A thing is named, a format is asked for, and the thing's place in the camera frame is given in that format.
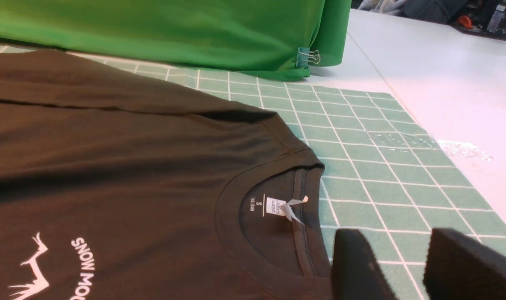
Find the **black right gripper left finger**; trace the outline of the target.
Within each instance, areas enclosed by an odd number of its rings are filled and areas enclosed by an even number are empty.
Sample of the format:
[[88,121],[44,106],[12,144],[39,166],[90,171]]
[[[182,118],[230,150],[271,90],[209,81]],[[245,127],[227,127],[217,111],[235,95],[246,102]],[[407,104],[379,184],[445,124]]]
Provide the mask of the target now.
[[335,232],[331,287],[335,300],[397,299],[369,242],[354,229]]

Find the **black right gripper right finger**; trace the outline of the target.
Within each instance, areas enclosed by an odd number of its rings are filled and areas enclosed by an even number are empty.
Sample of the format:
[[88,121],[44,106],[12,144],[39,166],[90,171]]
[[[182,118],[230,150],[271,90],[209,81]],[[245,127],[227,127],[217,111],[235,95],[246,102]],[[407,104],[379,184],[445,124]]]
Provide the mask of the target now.
[[434,228],[424,271],[431,300],[506,300],[506,256],[451,228]]

